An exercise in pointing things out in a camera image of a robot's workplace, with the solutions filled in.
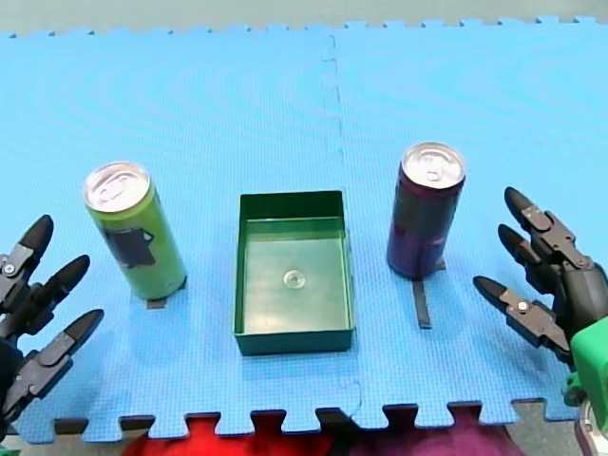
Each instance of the blue foam mat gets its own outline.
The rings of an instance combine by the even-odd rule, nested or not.
[[[86,441],[118,440],[119,419],[142,415],[156,418],[151,436],[181,437],[185,415],[216,412],[218,432],[244,433],[251,411],[273,409],[287,412],[285,431],[318,429],[316,409],[381,428],[384,406],[407,404],[422,427],[450,424],[447,404],[461,402],[482,403],[486,423],[516,419],[513,400],[574,417],[561,404],[566,369],[513,334],[470,279],[495,276],[529,295],[496,239],[508,184],[606,258],[608,216],[584,202],[602,194],[608,164],[607,28],[362,26],[0,40],[3,176],[15,195],[3,206],[5,250],[48,212],[56,234],[36,278],[83,251],[92,258],[23,348],[91,307],[106,311],[73,370],[17,423],[26,440],[52,441],[52,421],[66,418],[88,420]],[[468,179],[447,272],[427,285],[434,329],[421,332],[384,248],[400,154],[426,139],[458,146]],[[84,210],[84,177],[110,160],[149,169],[185,256],[188,287],[162,311],[131,296]],[[327,188],[346,195],[354,348],[244,359],[231,333],[238,195]]]

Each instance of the purple fabric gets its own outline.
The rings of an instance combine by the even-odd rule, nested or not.
[[[479,424],[475,413],[454,409],[455,425],[367,434],[350,456],[525,456],[504,427]]]

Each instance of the red fabric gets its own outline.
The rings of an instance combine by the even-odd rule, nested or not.
[[[351,456],[525,456],[504,427],[479,424],[474,411],[452,410],[454,426],[364,435]]]
[[[327,434],[284,435],[272,420],[256,420],[256,433],[245,437],[218,437],[216,423],[192,420],[190,438],[149,440],[142,436],[123,456],[326,456],[333,438]]]

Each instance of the gray floor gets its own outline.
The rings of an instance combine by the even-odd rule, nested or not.
[[[64,32],[113,28],[188,29],[207,26],[225,29],[247,24],[261,29],[281,23],[300,29],[308,24],[340,27],[365,20],[379,25],[403,20],[418,25],[425,19],[443,19],[456,25],[462,19],[495,23],[500,17],[534,21],[540,15],[558,15],[564,21],[577,15],[608,22],[606,0],[0,0],[0,31],[26,35],[32,31]],[[547,424],[540,405],[517,406],[522,420],[510,432],[528,456],[576,456],[572,424]],[[53,446],[27,446],[18,437],[4,445],[23,449],[24,456],[114,456],[124,444],[85,446],[78,437],[60,437]]]

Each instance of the green plastic tray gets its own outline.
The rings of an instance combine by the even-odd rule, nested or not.
[[[351,268],[339,191],[242,195],[235,336],[245,355],[351,347]]]

